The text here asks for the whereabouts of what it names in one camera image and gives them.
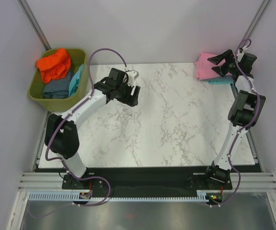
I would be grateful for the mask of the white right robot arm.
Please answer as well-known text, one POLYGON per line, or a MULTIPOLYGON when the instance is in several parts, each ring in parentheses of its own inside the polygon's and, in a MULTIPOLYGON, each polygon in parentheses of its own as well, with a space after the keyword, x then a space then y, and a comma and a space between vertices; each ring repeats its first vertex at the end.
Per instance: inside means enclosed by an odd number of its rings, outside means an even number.
POLYGON ((247 46, 240 47, 236 53, 229 49, 220 55, 208 58, 208 61, 215 65, 212 70, 219 76, 224 77, 228 73, 232 75, 238 91, 228 113, 230 124, 226 139, 204 176, 204 184, 211 189, 219 189, 230 182, 232 160, 242 138, 256 124, 266 101, 266 97, 255 89, 251 74, 257 56, 246 53, 246 49, 247 46))

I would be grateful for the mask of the pink t shirt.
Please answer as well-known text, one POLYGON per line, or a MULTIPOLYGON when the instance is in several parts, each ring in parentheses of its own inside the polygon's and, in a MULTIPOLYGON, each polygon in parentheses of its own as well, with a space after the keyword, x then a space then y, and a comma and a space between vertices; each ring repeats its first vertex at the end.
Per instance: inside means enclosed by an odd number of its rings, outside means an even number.
POLYGON ((211 80, 214 78, 219 78, 220 75, 212 70, 213 67, 216 67, 213 63, 208 61, 208 58, 215 57, 217 54, 201 52, 199 54, 196 64, 196 79, 211 80))

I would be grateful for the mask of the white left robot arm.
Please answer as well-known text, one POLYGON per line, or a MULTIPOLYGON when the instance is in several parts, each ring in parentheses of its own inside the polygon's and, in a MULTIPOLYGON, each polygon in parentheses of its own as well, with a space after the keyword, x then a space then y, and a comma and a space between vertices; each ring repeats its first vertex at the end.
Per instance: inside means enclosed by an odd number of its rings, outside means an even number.
POLYGON ((46 124, 44 143, 45 159, 51 161, 48 152, 56 154, 66 172, 73 177, 78 188, 86 188, 90 177, 85 174, 87 167, 78 153, 80 146, 78 129, 97 110, 110 101, 134 107, 138 105, 140 86, 136 84, 139 73, 135 70, 112 68, 109 75, 92 84, 91 91, 66 112, 52 113, 46 124))

